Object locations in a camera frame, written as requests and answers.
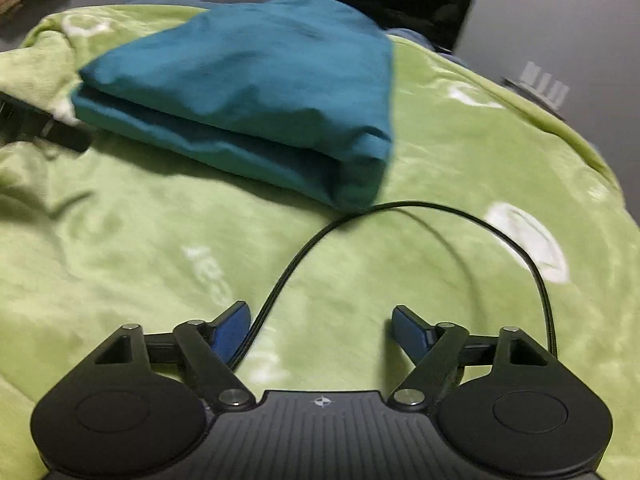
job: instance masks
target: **green blanket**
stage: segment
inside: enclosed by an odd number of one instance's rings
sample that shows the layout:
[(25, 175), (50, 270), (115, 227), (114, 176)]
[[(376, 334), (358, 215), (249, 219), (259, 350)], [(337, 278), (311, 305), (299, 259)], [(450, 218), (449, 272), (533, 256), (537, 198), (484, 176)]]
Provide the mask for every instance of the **green blanket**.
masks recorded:
[[(183, 23), (190, 7), (113, 6), (49, 16), (0, 54), (0, 90), (73, 121), (77, 70)], [(495, 84), (394, 42), (392, 166), (378, 198), (441, 202), (514, 237), (546, 278), (561, 360), (609, 405), (600, 471), (640, 470), (640, 235), (615, 177), (573, 130)], [(254, 313), (335, 212), (295, 194), (102, 133), (75, 157), (0, 150), (0, 478), (44, 472), (35, 401), (126, 322), (166, 332), (234, 300)], [(472, 333), (544, 323), (529, 272), (492, 235), (423, 210), (331, 234), (276, 304), (239, 375), (265, 388), (392, 389), (410, 369), (386, 334), (395, 304)]]

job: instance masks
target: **round metal bolt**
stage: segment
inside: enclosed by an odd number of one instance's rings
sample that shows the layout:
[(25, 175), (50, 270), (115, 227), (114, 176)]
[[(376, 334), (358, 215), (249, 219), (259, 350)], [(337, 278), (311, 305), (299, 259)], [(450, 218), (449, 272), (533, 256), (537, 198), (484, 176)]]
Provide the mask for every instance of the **round metal bolt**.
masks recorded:
[(400, 404), (405, 404), (406, 406), (415, 406), (416, 404), (423, 402), (424, 393), (420, 390), (405, 388), (404, 390), (398, 390), (394, 393), (394, 400)]
[(231, 388), (219, 394), (218, 400), (227, 406), (240, 406), (251, 400), (251, 396), (244, 390)]

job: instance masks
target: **crosshair logo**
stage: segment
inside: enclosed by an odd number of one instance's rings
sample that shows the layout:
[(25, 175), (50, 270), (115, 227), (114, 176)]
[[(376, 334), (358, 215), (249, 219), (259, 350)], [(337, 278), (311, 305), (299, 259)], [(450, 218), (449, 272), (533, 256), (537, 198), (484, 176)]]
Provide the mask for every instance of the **crosshair logo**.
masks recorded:
[(318, 397), (317, 399), (314, 400), (314, 404), (316, 406), (319, 406), (320, 408), (325, 408), (327, 407), (329, 404), (331, 404), (331, 399), (327, 399), (325, 396), (322, 397)]

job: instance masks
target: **teal cloth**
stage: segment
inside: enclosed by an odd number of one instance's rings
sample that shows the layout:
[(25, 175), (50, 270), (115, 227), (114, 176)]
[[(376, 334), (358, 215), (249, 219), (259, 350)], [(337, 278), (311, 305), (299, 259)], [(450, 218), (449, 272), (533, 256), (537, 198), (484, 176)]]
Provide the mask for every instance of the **teal cloth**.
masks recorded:
[(79, 119), (343, 211), (370, 205), (392, 133), (391, 44), (335, 0), (218, 6), (103, 54)]

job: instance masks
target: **black cable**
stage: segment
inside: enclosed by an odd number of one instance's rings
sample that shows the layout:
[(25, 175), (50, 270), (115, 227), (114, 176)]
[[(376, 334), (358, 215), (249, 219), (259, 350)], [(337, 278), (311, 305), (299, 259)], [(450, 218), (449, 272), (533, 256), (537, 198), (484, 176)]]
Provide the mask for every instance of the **black cable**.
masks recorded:
[(460, 209), (455, 209), (453, 207), (431, 203), (431, 202), (423, 202), (422, 200), (401, 200), (399, 202), (387, 202), (384, 204), (375, 205), (362, 213), (353, 213), (347, 216), (343, 216), (342, 218), (339, 218), (331, 222), (329, 225), (326, 225), (324, 228), (318, 231), (311, 238), (311, 240), (309, 240), (298, 251), (298, 254), (296, 254), (296, 256), (293, 257), (289, 265), (284, 269), (284, 272), (282, 273), (282, 275), (278, 278), (278, 281), (276, 282), (273, 289), (271, 289), (271, 292), (269, 293), (267, 299), (265, 300), (263, 306), (261, 307), (260, 312), (258, 312), (258, 315), (255, 317), (255, 321), (251, 325), (249, 332), (242, 340), (242, 343), (238, 347), (238, 350), (236, 351), (234, 356), (231, 358), (231, 361), (229, 361), (228, 363), (229, 367), (232, 370), (238, 369), (238, 366), (242, 362), (242, 359), (244, 359), (244, 357), (246, 356), (247, 352), (249, 351), (249, 348), (251, 348), (252, 343), (254, 342), (256, 336), (258, 335), (258, 332), (260, 332), (260, 329), (264, 325), (264, 322), (266, 321), (267, 316), (271, 312), (271, 309), (273, 308), (274, 303), (278, 299), (278, 296), (280, 295), (282, 289), (284, 288), (287, 281), (293, 274), (293, 271), (296, 270), (296, 267), (300, 264), (302, 259), (309, 253), (311, 249), (314, 248), (314, 246), (320, 240), (322, 240), (322, 238), (324, 238), (331, 231), (337, 229), (338, 227), (346, 224), (347, 222), (353, 219), (361, 218), (363, 216), (370, 215), (373, 213), (378, 213), (380, 211), (386, 211), (388, 209), (396, 209), (399, 207), (423, 207), (426, 209), (435, 209), (438, 211), (444, 211), (444, 212), (459, 216), (461, 218), (465, 218), (470, 222), (473, 222), (474, 224), (485, 228), (489, 232), (492, 232), (494, 235), (500, 238), (500, 240), (504, 241), (509, 247), (511, 247), (511, 249), (516, 251), (518, 255), (525, 261), (525, 263), (529, 267), (529, 270), (533, 275), (533, 279), (536, 282), (538, 293), (540, 295), (540, 300), (542, 301), (542, 310), (545, 315), (546, 342), (548, 345), (548, 350), (551, 355), (553, 355), (556, 358), (558, 357), (558, 346), (556, 345), (556, 329), (554, 327), (554, 317), (553, 317), (553, 313), (551, 312), (551, 301), (549, 300), (549, 294), (546, 291), (545, 282), (542, 279), (542, 275), (540, 275), (540, 271), (536, 267), (535, 262), (533, 261), (532, 257), (529, 256), (527, 251), (525, 251), (514, 240), (509, 238), (502, 231), (496, 229), (491, 224), (488, 224), (484, 220), (478, 217), (475, 217), (469, 213), (461, 211)]

